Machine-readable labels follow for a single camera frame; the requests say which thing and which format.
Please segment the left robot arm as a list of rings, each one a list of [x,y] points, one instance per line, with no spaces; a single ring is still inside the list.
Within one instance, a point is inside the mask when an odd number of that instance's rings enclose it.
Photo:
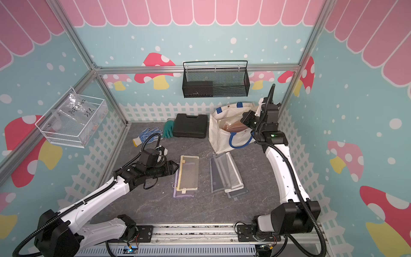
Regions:
[[[115,170],[107,183],[85,198],[57,212],[44,212],[37,229],[18,244],[12,256],[20,257],[20,251],[30,241],[34,241],[38,249],[33,253],[35,257],[73,257],[80,250],[100,243],[105,243],[109,255],[113,256],[110,240],[121,240],[127,245],[138,243],[143,232],[127,215],[98,224],[88,222],[115,200],[145,185],[148,179],[158,180],[176,173],[179,165],[167,159],[167,150],[160,145],[161,137],[160,133],[149,136],[149,140],[157,139],[155,148],[142,145],[135,158]]]

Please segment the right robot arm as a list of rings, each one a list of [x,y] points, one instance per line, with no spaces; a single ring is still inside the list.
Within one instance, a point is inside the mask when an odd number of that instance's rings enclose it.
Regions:
[[[294,237],[296,233],[316,231],[320,242],[319,257],[328,253],[325,236],[317,222],[321,213],[320,204],[312,201],[298,180],[291,161],[289,143],[285,133],[279,129],[281,105],[273,102],[275,86],[272,85],[268,96],[259,105],[259,111],[243,113],[240,120],[251,129],[250,135],[260,145],[274,171],[280,194],[280,205],[270,214],[253,218],[251,231],[253,238],[263,241],[269,237],[284,238],[283,246],[275,254],[279,256],[291,241],[305,256],[313,253],[305,249]]]

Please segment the dark grey mesh pouch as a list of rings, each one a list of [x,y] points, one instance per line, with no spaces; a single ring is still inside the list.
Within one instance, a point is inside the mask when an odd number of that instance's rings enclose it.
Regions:
[[[230,183],[224,178],[224,168],[220,168],[218,158],[213,155],[210,159],[211,192],[216,193],[230,188]]]

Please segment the pink brown mesh pouch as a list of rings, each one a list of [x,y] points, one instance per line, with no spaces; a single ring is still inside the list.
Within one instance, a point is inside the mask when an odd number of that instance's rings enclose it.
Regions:
[[[248,129],[248,127],[244,125],[241,121],[237,121],[230,125],[226,123],[223,129],[230,133],[237,133],[237,132],[245,131],[246,129]]]

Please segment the yellow trimmed clear pouch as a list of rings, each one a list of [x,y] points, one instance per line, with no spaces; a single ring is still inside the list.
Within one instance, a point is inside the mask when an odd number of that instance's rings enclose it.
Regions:
[[[182,155],[176,191],[186,194],[187,191],[198,189],[199,157]]]

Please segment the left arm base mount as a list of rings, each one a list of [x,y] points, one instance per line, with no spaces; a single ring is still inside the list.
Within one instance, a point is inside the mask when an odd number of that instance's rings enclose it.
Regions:
[[[119,239],[111,239],[109,243],[150,243],[153,236],[153,226],[129,226]]]

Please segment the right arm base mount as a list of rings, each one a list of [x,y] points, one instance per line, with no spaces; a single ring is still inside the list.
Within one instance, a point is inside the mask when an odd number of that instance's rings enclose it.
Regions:
[[[281,242],[281,237],[273,232],[257,231],[252,225],[236,223],[234,232],[239,242]]]

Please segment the white grey mesh pouch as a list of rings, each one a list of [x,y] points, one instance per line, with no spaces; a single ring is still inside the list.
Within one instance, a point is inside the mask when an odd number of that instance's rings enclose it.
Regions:
[[[230,188],[228,190],[224,190],[224,192],[228,193],[244,188],[243,180],[231,153],[226,152],[216,156],[218,158],[217,162],[220,168],[224,168],[225,170],[224,178],[230,183]]]

